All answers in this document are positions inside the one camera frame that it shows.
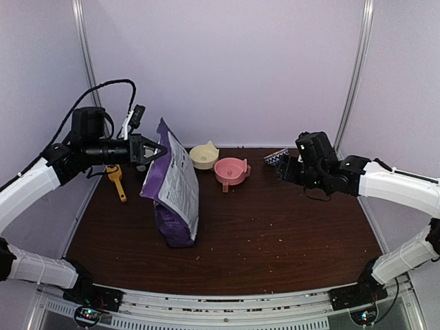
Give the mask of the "yellow plastic scoop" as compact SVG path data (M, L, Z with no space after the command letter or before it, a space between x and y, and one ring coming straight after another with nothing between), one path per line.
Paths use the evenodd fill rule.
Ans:
M127 196L122 187L122 170L120 165L106 166L106 173L111 182L114 183L118 197L122 203L127 202Z

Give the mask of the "purple pet food bag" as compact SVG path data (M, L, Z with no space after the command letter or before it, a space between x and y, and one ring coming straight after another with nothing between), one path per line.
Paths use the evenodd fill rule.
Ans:
M199 182L193 161L165 120L159 121L157 133L167 152L150 163L140 196L153 201L155 224L168 246L192 247L199 223Z

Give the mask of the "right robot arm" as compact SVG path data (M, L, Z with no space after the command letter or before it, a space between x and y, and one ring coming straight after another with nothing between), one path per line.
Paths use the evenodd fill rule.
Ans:
M378 158L350 155L340 160L323 131L301 133L296 146L299 155L284 155L276 166L281 180L304 190L319 189L328 197L344 193L383 199L430 216L429 224L419 234L367 264L353 287L357 303L367 303L379 287L408 270L439 260L438 179L397 170Z

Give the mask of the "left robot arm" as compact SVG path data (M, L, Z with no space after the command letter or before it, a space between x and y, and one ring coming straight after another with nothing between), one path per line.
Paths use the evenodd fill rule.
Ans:
M71 129L58 144L50 144L30 169L1 190L1 229L5 230L20 214L48 193L64 186L93 166L146 166L164 156L167 148L143 137L138 128L145 108L136 105L124 119L116 139L105 137L105 124L111 121L102 107L73 110ZM92 305L99 291L80 266L27 252L1 240L1 280L20 280L70 289L84 305Z

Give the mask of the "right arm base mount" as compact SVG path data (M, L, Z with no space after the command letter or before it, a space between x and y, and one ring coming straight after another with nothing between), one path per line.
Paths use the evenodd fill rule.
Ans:
M376 260L377 259L374 258L366 264L356 284L331 289L329 291L329 297L334 311L373 304L378 300L388 297L384 284L379 284L372 277L373 266Z

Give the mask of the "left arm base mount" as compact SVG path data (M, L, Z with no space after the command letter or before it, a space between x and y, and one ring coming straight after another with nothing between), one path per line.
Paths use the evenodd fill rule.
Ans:
M62 289L65 300L101 311L119 311L122 291L96 285L91 272L84 266L75 261L69 262L78 273L78 278L71 289Z

